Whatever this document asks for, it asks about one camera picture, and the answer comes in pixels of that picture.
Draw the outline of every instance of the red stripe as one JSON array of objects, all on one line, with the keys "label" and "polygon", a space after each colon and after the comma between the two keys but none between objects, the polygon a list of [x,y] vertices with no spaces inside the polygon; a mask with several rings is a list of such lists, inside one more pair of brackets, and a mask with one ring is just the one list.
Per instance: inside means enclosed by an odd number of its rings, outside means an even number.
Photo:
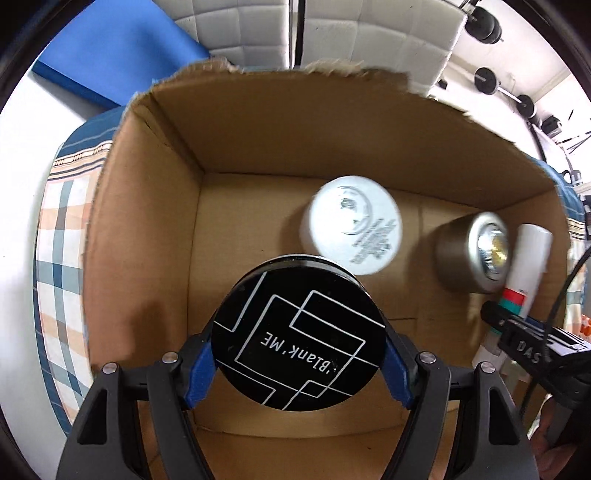
[{"label": "red stripe", "polygon": [[523,305],[523,302],[525,301],[525,295],[519,293],[518,291],[506,288],[503,292],[503,299],[510,301],[511,303],[514,303],[515,305],[519,305],[521,307]]}]

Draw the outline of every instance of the metal screw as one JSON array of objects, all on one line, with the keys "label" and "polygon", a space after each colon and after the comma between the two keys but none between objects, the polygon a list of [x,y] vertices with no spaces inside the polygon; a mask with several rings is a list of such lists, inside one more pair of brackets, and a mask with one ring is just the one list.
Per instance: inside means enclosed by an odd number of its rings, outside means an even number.
[{"label": "metal screw", "polygon": [[495,373],[495,370],[496,370],[495,366],[490,362],[482,362],[480,364],[480,368],[486,374],[493,374],[493,373]]},{"label": "metal screw", "polygon": [[418,356],[424,364],[434,364],[437,358],[431,352],[421,352]]},{"label": "metal screw", "polygon": [[178,353],[177,352],[166,352],[162,356],[162,361],[165,364],[173,364],[178,360]]},{"label": "metal screw", "polygon": [[109,362],[103,366],[103,373],[110,375],[117,371],[117,364],[115,362]]}]

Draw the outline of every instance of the cardboard box flap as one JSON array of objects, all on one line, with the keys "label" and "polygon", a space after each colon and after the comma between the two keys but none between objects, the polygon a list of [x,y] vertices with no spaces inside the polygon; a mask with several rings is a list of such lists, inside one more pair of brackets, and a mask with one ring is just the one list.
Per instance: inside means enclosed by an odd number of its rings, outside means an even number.
[{"label": "cardboard box flap", "polygon": [[206,172],[355,174],[484,210],[553,188],[509,142],[452,107],[404,92],[400,74],[218,73],[216,63],[213,73],[211,65],[152,90]]}]

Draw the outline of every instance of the black round lid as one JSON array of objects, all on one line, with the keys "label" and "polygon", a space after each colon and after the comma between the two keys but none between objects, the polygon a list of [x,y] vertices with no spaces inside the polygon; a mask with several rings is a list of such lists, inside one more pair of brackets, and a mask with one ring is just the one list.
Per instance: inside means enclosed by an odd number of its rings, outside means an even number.
[{"label": "black round lid", "polygon": [[280,410],[331,407],[355,395],[382,364],[382,315],[341,267],[279,257],[241,279],[219,307],[213,355],[251,400]]}]

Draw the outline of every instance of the white container lid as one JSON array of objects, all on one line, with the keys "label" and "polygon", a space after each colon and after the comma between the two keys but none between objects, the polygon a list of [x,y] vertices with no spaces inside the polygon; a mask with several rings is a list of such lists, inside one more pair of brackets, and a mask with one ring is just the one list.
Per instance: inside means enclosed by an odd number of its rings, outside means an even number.
[{"label": "white container lid", "polygon": [[307,254],[328,258],[353,275],[371,275],[396,256],[402,219],[380,184],[340,177],[314,196],[300,226],[300,240]]}]

